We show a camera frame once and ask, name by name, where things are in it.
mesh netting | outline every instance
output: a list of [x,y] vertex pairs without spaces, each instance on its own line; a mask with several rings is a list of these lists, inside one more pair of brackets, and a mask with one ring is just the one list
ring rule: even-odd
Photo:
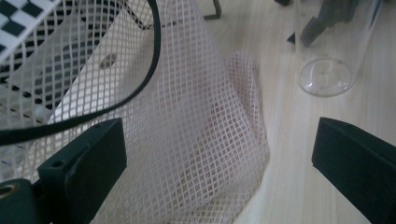
[[[149,70],[154,21],[146,1],[56,6],[41,12],[0,63],[1,129],[114,105]],[[161,58],[147,87],[77,128],[1,147],[0,180],[36,181],[45,159],[94,123],[121,117],[128,166],[94,223],[232,222],[260,185],[268,158],[253,61],[241,52],[220,57],[194,1],[158,6]]]

glass base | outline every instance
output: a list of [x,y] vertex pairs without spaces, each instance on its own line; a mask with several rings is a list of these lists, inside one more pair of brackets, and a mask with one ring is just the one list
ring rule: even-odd
[[334,96],[347,91],[353,82],[351,70],[341,61],[319,59],[307,64],[300,74],[304,91],[316,96]]

grid pattern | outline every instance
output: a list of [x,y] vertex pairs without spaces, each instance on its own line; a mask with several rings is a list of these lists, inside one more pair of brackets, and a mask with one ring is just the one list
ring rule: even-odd
[[53,0],[1,0],[0,1],[0,61],[7,49],[13,50],[31,31],[40,16],[54,6]]
[[[128,105],[77,128],[0,148],[2,179],[37,180],[35,169],[45,159],[93,124],[121,117],[127,168],[93,223],[236,218],[262,182],[268,160],[253,60],[241,52],[220,57],[193,0],[158,5],[161,59],[147,87]],[[147,2],[128,6],[134,16],[115,0],[57,5],[0,72],[2,127],[58,122],[129,95],[151,63],[153,32],[135,19],[152,24]]]

clear glass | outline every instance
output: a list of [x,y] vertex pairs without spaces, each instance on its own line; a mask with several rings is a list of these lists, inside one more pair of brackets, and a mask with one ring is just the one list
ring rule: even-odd
[[295,0],[299,84],[334,96],[355,82],[382,0]]

mesh bag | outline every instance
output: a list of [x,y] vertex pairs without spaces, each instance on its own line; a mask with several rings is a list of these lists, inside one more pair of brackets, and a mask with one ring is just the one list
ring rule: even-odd
[[[161,57],[145,88],[77,127],[2,146],[1,181],[36,181],[36,167],[87,128],[122,118],[128,166],[93,223],[233,221],[268,159],[253,61],[243,52],[220,57],[194,1],[157,4]],[[158,36],[147,1],[42,8],[26,26],[34,29],[0,55],[2,130],[49,127],[124,102],[153,65]]]

